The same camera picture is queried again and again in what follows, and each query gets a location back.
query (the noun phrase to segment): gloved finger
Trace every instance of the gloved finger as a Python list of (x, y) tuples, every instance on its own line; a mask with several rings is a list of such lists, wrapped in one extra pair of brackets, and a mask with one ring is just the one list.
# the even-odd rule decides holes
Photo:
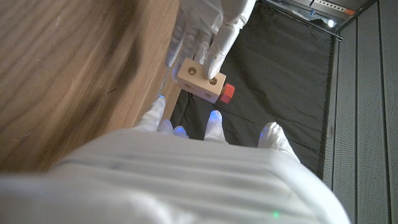
[(199, 32), (199, 41), (198, 41), (198, 49), (195, 53), (195, 56), (193, 58), (194, 61), (204, 65), (205, 60), (210, 48), (210, 41), (211, 41), (211, 36), (210, 34), (200, 31)]
[(180, 9), (177, 15), (177, 19), (175, 20), (174, 29), (172, 32), (172, 38), (169, 43), (169, 50), (167, 51), (165, 65), (167, 68), (170, 68), (175, 58), (180, 51), (183, 37), (184, 37), (184, 29), (185, 29), (185, 18), (184, 12)]
[(204, 140), (227, 144), (223, 130), (223, 117), (217, 110), (214, 110), (210, 113)]
[(276, 122), (268, 123), (261, 131), (258, 147), (264, 149), (277, 149), (287, 153), (292, 158), (300, 162), (290, 146), (284, 130)]
[(159, 95), (158, 99), (152, 103), (150, 110), (142, 116), (133, 129), (138, 131), (156, 131), (162, 119), (165, 106), (166, 100), (164, 96)]
[(169, 119), (165, 119), (160, 122), (159, 127), (157, 128), (157, 132), (162, 133), (162, 134), (169, 134), (173, 135), (174, 130), (172, 123), (170, 122)]
[(194, 28), (187, 28), (187, 33), (185, 34), (181, 50), (178, 53), (177, 60), (174, 61), (174, 68), (172, 72), (172, 77), (175, 82), (177, 82), (177, 74), (180, 71), (182, 63), (186, 58), (192, 59), (198, 44), (198, 30)]
[(240, 28), (241, 27), (237, 25), (229, 26), (223, 24), (218, 30), (218, 33), (210, 46), (205, 63), (205, 76), (208, 79), (211, 80), (217, 72), (219, 72), (226, 54), (231, 49), (239, 34)]
[(174, 135), (184, 139), (189, 139), (187, 132), (185, 132), (185, 129), (182, 126), (175, 127)]

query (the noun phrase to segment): green light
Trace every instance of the green light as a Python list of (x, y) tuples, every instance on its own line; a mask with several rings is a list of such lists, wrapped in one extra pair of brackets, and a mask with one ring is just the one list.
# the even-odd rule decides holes
[(274, 218), (279, 218), (279, 212), (278, 212), (278, 211), (274, 211), (274, 212), (272, 213), (272, 216), (273, 216)]

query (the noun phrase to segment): blue light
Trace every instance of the blue light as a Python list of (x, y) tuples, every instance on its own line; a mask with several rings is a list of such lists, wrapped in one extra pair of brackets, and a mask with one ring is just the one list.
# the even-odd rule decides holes
[(185, 130), (184, 130), (184, 128), (183, 127), (178, 127), (177, 128), (177, 130), (175, 130), (177, 133), (184, 133), (184, 134), (187, 134), (186, 132), (185, 132)]
[(215, 110), (210, 113), (209, 119), (210, 120), (218, 120), (219, 119), (218, 115), (217, 115), (217, 112)]

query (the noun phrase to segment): wooden block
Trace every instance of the wooden block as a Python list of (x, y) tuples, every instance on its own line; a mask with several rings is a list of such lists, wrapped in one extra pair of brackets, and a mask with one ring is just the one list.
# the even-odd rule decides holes
[(215, 103), (221, 94), (226, 76), (219, 72), (209, 80), (204, 71), (203, 65), (186, 58), (177, 74), (177, 84), (181, 89)]

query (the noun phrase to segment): hole in wooden block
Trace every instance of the hole in wooden block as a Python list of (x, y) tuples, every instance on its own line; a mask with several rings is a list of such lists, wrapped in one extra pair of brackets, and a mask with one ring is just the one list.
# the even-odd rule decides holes
[(216, 79), (216, 78), (213, 78), (213, 79), (209, 80), (209, 83), (210, 83), (211, 85), (215, 85), (215, 84), (217, 84), (217, 79)]
[(190, 67), (188, 68), (188, 74), (190, 75), (194, 75), (197, 73), (197, 70), (194, 67)]

